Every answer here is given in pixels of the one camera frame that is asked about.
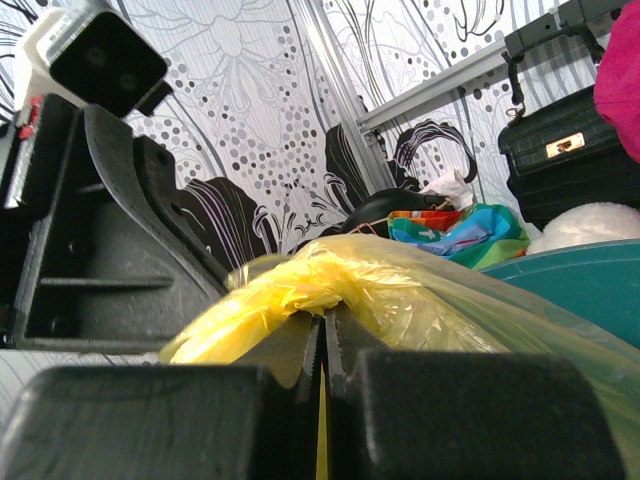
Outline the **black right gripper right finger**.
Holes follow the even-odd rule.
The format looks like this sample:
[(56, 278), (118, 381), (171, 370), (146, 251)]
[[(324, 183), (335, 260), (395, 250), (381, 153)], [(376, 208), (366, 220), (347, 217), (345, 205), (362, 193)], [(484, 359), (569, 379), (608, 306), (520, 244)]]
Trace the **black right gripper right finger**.
[(393, 350), (325, 318), (332, 479), (623, 479), (587, 379), (564, 358)]

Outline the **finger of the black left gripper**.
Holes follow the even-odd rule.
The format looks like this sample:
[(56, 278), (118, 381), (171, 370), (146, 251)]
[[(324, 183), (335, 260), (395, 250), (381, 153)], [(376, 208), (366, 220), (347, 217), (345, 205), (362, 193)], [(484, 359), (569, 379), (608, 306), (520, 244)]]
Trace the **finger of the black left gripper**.
[(151, 352), (225, 294), (225, 269), (187, 223), (165, 148), (56, 94), (13, 120), (37, 124), (50, 208), (31, 232), (12, 348)]

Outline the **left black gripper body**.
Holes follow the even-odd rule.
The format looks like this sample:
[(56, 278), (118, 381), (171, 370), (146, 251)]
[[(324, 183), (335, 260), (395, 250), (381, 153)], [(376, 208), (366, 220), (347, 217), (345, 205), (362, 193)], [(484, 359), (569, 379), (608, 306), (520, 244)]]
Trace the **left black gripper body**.
[(50, 208), (50, 163), (36, 123), (1, 125), (1, 343), (13, 343), (31, 232)]

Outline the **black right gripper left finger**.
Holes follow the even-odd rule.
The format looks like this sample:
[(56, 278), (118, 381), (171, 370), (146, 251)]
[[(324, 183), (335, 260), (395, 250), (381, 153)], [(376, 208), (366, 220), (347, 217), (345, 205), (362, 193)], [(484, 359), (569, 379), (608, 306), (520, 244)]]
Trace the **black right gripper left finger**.
[(311, 479), (323, 326), (296, 314), (229, 365), (46, 370), (1, 439), (5, 479)]

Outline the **yellow trash bag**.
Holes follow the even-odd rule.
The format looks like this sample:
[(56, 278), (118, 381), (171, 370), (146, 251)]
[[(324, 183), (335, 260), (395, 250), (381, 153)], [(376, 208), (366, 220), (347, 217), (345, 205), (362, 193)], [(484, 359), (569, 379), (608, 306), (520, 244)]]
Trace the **yellow trash bag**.
[(231, 363), (293, 314), (345, 304), (386, 345), (417, 351), (558, 354), (588, 378), (632, 478), (639, 475), (639, 352), (568, 310), (416, 247), (324, 237), (264, 256), (159, 352), (170, 364)]

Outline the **teal trash bin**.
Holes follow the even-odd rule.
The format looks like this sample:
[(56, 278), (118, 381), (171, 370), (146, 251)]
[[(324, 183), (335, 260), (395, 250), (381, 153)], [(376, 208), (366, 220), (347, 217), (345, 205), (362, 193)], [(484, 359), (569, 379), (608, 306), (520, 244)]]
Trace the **teal trash bin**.
[(639, 241), (621, 240), (526, 255), (482, 272), (639, 345)]

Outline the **black round hat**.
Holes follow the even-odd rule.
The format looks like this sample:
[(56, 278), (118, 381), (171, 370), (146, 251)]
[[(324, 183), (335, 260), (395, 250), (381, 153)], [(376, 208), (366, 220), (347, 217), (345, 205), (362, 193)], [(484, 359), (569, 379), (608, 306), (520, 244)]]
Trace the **black round hat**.
[(373, 232), (388, 238), (387, 217), (395, 211), (455, 211), (443, 196), (426, 195), (411, 190), (392, 188), (379, 191), (362, 202), (342, 223), (340, 232), (347, 234), (369, 224)]

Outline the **colourful striped cloth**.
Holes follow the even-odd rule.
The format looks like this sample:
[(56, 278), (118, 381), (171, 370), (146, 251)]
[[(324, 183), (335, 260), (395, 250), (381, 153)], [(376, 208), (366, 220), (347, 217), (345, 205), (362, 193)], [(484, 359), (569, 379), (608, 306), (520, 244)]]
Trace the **colourful striped cloth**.
[(530, 239), (511, 210), (475, 203), (460, 211), (394, 211), (387, 217), (392, 240), (473, 270), (526, 253)]

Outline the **white fluffy plush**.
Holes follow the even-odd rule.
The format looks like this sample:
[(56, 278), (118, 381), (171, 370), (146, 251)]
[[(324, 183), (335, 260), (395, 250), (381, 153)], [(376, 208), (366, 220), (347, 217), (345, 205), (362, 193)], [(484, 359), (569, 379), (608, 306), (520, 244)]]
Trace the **white fluffy plush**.
[(639, 211), (596, 202), (572, 208), (551, 220), (534, 239), (527, 255), (595, 243), (639, 238)]

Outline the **black leather handbag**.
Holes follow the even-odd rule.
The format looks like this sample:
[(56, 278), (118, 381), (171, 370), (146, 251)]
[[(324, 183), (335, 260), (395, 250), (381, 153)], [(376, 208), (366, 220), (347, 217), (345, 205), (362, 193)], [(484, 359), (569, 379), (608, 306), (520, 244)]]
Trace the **black leather handbag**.
[(547, 20), (544, 26), (544, 36), (521, 40), (503, 54), (514, 108), (498, 147), (509, 167), (507, 186), (523, 219), (543, 229), (559, 215), (588, 203), (638, 208), (639, 164), (625, 151), (614, 127), (597, 112), (593, 87), (526, 112), (518, 68), (527, 52), (559, 36), (577, 36), (595, 65), (604, 55), (584, 22)]

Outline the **magenta knit hat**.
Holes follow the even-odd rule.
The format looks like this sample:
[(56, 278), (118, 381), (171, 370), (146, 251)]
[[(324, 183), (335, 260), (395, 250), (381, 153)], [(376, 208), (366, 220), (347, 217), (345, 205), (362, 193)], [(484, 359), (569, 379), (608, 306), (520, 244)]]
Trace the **magenta knit hat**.
[(596, 110), (639, 162), (639, 2), (630, 1), (614, 21), (594, 87)]

